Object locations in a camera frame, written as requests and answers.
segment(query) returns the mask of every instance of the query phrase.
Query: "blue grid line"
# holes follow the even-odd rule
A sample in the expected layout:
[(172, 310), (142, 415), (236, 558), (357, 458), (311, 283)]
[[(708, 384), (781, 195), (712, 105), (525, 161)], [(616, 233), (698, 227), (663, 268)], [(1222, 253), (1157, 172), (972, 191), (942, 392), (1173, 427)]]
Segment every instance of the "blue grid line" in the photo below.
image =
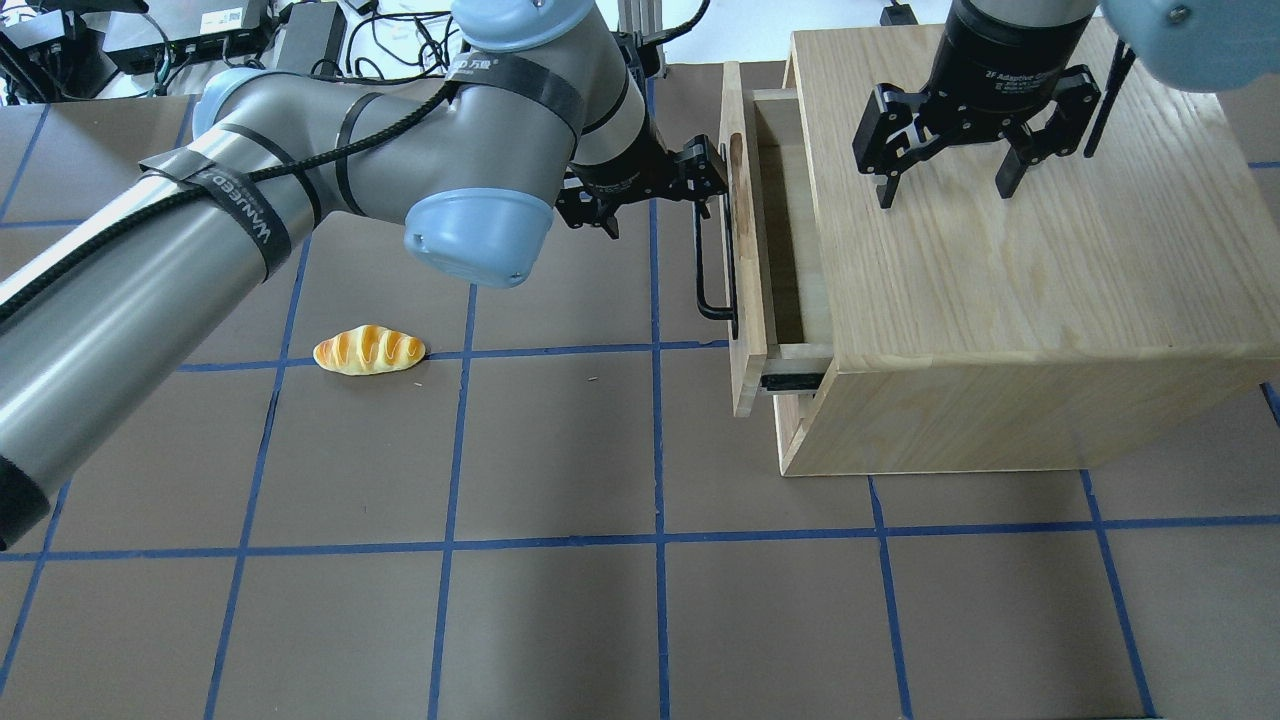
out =
[[(668, 350), (713, 350), (728, 347), (727, 340), (713, 340), (703, 342), (698, 340), (669, 341), (658, 343), (663, 351)], [(471, 357), (534, 357), (541, 355), (593, 355), (607, 352), (653, 352), (654, 343), (628, 343), (628, 345), (568, 345), (562, 347), (517, 347), (512, 350), (474, 350)], [(431, 352), (426, 360), (461, 360), (462, 352)], [(242, 363), (191, 363), (178, 368), (179, 373), (229, 373), (234, 370), (261, 370), (275, 368), (278, 360), (250, 360)], [(288, 368), (315, 366), (311, 357), (291, 357), (284, 361)]]
[(563, 536), (554, 538), (470, 539), (453, 541), (454, 551), (466, 550), (527, 550), (532, 547), (598, 547), (623, 544), (652, 544), (654, 534), (628, 536)]
[(40, 119), (36, 120), (36, 129), (31, 133), (31, 140), (27, 141), (27, 149), (22, 152), (22, 160), (18, 163), (18, 172), (13, 174), (13, 182), (9, 183), (9, 190), (4, 195), (4, 202), (0, 202), (0, 220), (9, 214), (9, 205), (13, 204), (13, 196), (18, 193), (18, 186), (22, 183), (22, 173), (27, 172), (27, 163), (31, 161), (31, 154), (36, 150), (36, 141), (40, 140), (40, 131), (45, 129), (45, 120), (49, 119), (49, 108), (51, 105), (45, 105), (45, 109), (40, 113)]
[[(1107, 530), (1153, 530), (1180, 528), (1222, 528), (1280, 525), (1280, 515), (1220, 515), (1198, 518), (1137, 518), (1128, 520), (1103, 520)], [(1092, 521), (1065, 523), (1005, 523), (989, 525), (886, 525), (887, 537), (947, 537), (947, 536), (1000, 536), (1032, 533), (1079, 533), (1093, 532)], [(810, 539), (850, 539), (876, 538), (877, 528), (815, 528), (794, 530), (692, 530), (664, 532), (666, 544), (700, 544), (724, 542), (787, 542)], [(525, 550), (535, 547), (596, 547), (634, 546), (658, 542), (657, 533), (622, 536), (559, 536), (526, 538), (479, 538), (454, 539), (454, 552)], [(379, 542), (347, 544), (298, 544), (298, 546), (250, 546), (244, 555), (250, 557), (283, 557), (314, 555), (375, 555), (394, 552), (439, 552), (444, 550), (443, 541)], [(174, 557), (236, 557), (238, 547), (175, 547), (141, 550), (64, 550), (50, 551), (49, 562), (74, 562), (96, 560), (164, 560)], [(0, 562), (31, 562), (41, 557), (40, 552), (0, 553)]]
[(476, 350), (472, 357), (531, 357), (540, 355), (596, 355), (604, 352), (650, 352), (648, 342), (620, 345), (568, 345), (564, 347), (518, 347), (512, 350)]
[[(653, 120), (658, 119), (654, 82), (645, 82), (645, 100)], [(658, 201), (649, 201), (649, 341), (653, 364), (653, 529), (654, 587), (658, 616), (658, 717), (671, 720), (671, 641), (667, 632), (667, 497), (662, 429), (662, 302), (658, 263)]]
[(1108, 530), (1153, 530), (1161, 528), (1230, 528), (1240, 525), (1280, 525), (1280, 515), (1217, 515), (1211, 518), (1138, 518), (1103, 520)]
[(223, 666), (227, 661), (227, 646), (230, 642), (232, 625), (236, 621), (236, 603), (239, 601), (241, 582), (244, 578), (248, 539), (253, 532), (253, 516), (257, 511), (259, 491), (262, 487), (262, 470), (266, 468), (266, 452), (271, 445), (271, 432), (275, 428), (275, 410), (279, 406), (280, 391), (284, 387), (285, 361), (289, 357), (289, 342), (293, 340), (293, 320), (298, 314), (298, 300), (302, 297), (302, 281), (306, 275), (310, 254), (311, 236), (307, 236), (302, 241), (302, 254), (298, 256), (298, 274), (293, 279), (289, 311), (284, 316), (284, 333), (280, 338), (280, 355), (275, 368), (275, 383), (271, 388), (271, 400), (266, 406), (266, 419), (262, 420), (262, 441), (259, 443), (257, 459), (253, 462), (253, 479), (250, 483), (248, 501), (244, 503), (244, 523), (241, 525), (239, 547), (236, 552), (236, 569), (232, 571), (232, 587), (227, 593), (227, 611), (223, 615), (223, 629), (218, 637), (214, 670), (209, 678), (209, 696), (205, 698), (205, 720), (212, 720), (214, 710), (218, 705), (218, 691), (221, 687)]
[(0, 697), (4, 697), (4, 688), (9, 683), (9, 671), (13, 670), (13, 661), (18, 657), (18, 644), (22, 642), (22, 632), (27, 628), (27, 618), (31, 615), (31, 606), (36, 601), (36, 588), (40, 587), (40, 577), (45, 571), (45, 564), (49, 560), (49, 548), (54, 544), (54, 533), (58, 532), (58, 521), (63, 516), (63, 507), (67, 506), (67, 493), (70, 489), (72, 483), (67, 480), (63, 489), (58, 491), (58, 501), (54, 503), (54, 512), (50, 515), (49, 528), (45, 530), (45, 542), (40, 546), (36, 565), (31, 569), (31, 579), (27, 580), (27, 594), (22, 598), (18, 620), (13, 624), (13, 637), (9, 638), (9, 647), (4, 653), (4, 664), (0, 665)]
[(1151, 688), (1147, 687), (1147, 673), (1142, 667), (1138, 641), (1134, 638), (1133, 625), (1129, 623), (1129, 609), (1124, 602), (1124, 591), (1120, 588), (1120, 574), (1116, 573), (1115, 559), (1111, 556), (1111, 543), (1107, 541), (1106, 527), (1102, 524), (1102, 510), (1093, 493), (1093, 478), (1089, 477), (1088, 470), (1080, 470), (1080, 486), (1084, 488), (1084, 498), (1089, 503), (1089, 515), (1093, 518), (1094, 532), (1098, 536), (1098, 548), (1102, 552), (1102, 565), (1107, 571), (1107, 583), (1111, 585), (1116, 618), (1120, 620), (1120, 633), (1124, 635), (1125, 650), (1129, 652), (1129, 666), (1133, 670), (1134, 683), (1138, 685), (1138, 697), (1142, 698), (1142, 712), (1146, 717), (1156, 717), (1156, 703), (1151, 700)]
[(173, 149), (182, 147), (182, 138), (187, 135), (187, 126), (191, 124), (191, 114), (196, 110), (196, 96), (187, 96), (187, 110), (182, 114), (182, 123), (178, 126), (178, 137), (173, 138)]
[(63, 550), (49, 553), (50, 562), (99, 560), (173, 560), (175, 557), (236, 557), (236, 547), (157, 547), (146, 550)]
[(476, 337), (475, 283), (467, 293), (467, 329), (462, 340), (462, 374), (458, 379), (458, 413), (453, 421), (453, 465), (449, 469), (449, 502), (444, 515), (444, 543), (440, 553), (440, 587), (435, 598), (435, 639), (431, 642), (431, 675), (426, 696), (426, 717), (440, 714), (440, 678), (444, 666), (444, 630), (449, 615), (449, 582), (453, 577), (453, 537), (458, 527), (458, 489), (462, 479), (462, 451), (467, 427), (467, 396), (471, 392), (471, 350)]
[(255, 363), (188, 363), (180, 365), (179, 373), (228, 373), (233, 370), (270, 370), (278, 368), (279, 363), (259, 360)]
[(84, 220), (23, 220), (20, 223), (0, 223), (0, 231), (20, 231), (28, 228), (69, 228)]
[(879, 538), (881, 579), (884, 584), (884, 609), (888, 615), (888, 639), (893, 647), (893, 671), (897, 675), (897, 698), (902, 705), (904, 720), (913, 720), (911, 687), (906, 680), (906, 653), (902, 651), (902, 626), (897, 616), (897, 591), (893, 589), (893, 564), (888, 555), (888, 532), (884, 527), (884, 507), (876, 492), (876, 478), (867, 475), (867, 489), (872, 495), (872, 516)]
[(874, 538), (876, 528), (819, 528), (812, 530), (721, 530), (708, 533), (666, 533), (668, 543), (778, 542), (804, 539)]
[(1280, 395), (1276, 393), (1276, 388), (1271, 387), (1271, 383), (1262, 383), (1262, 397), (1267, 398), (1267, 407), (1271, 409), (1271, 416), (1280, 425)]
[(1079, 533), (1093, 529), (1087, 520), (1061, 523), (992, 523), (984, 525), (905, 525), (884, 528), (893, 538), (938, 537), (938, 536), (1007, 536), (1025, 533)]

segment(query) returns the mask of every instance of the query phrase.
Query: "velcro strap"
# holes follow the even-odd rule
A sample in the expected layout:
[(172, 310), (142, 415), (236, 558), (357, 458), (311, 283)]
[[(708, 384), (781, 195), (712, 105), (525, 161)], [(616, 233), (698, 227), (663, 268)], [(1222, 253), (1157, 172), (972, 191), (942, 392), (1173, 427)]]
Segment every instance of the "velcro strap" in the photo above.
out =
[(449, 67), (447, 81), (488, 85), (522, 95), (564, 120), (575, 142), (586, 123), (586, 104), (570, 82), (532, 60), (520, 55), (472, 51)]
[(244, 173), (220, 165), (187, 147), (147, 158), (140, 165), (143, 170), (150, 170), (147, 174), (161, 174), (178, 183), (205, 188), (214, 202), (225, 210), (257, 246), (266, 264), (266, 278), (275, 274), (289, 258), (293, 243), (289, 241), (284, 220)]

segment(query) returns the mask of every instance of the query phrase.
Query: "gray robot arm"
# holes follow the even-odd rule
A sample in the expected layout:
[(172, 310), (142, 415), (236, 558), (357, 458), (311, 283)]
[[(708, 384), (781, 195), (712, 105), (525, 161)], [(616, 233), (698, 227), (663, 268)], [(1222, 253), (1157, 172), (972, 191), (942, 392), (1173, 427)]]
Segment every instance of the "gray robot arm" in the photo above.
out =
[[(133, 188), (0, 284), (0, 548), (329, 213), (403, 223), (424, 261), (511, 287), (562, 196), (586, 192), (573, 224), (607, 227), (618, 204), (687, 195), (591, 0), (457, 0), (453, 12), (476, 51), (428, 105), (224, 73), (188, 147), (151, 159)], [(384, 128), (398, 135), (296, 161)], [(282, 165), (294, 172), (264, 170)], [(564, 190), (566, 167), (581, 187)]]

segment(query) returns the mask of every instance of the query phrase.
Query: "toy bread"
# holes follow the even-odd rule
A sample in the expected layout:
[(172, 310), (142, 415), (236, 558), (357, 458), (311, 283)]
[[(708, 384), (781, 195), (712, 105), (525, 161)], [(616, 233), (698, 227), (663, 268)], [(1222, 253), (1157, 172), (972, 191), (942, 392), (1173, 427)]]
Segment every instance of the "toy bread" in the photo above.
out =
[(311, 356), (325, 370), (374, 375), (412, 368), (426, 357), (426, 343), (381, 325), (360, 325), (321, 342)]

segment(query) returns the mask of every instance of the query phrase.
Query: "metal post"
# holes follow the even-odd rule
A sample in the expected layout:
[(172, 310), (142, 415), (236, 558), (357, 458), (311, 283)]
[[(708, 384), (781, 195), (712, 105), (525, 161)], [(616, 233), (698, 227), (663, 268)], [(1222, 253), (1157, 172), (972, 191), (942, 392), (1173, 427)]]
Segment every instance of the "metal post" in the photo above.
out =
[[(662, 0), (618, 0), (618, 32), (641, 36), (662, 29)], [(658, 77), (667, 77), (667, 56), (658, 46)]]

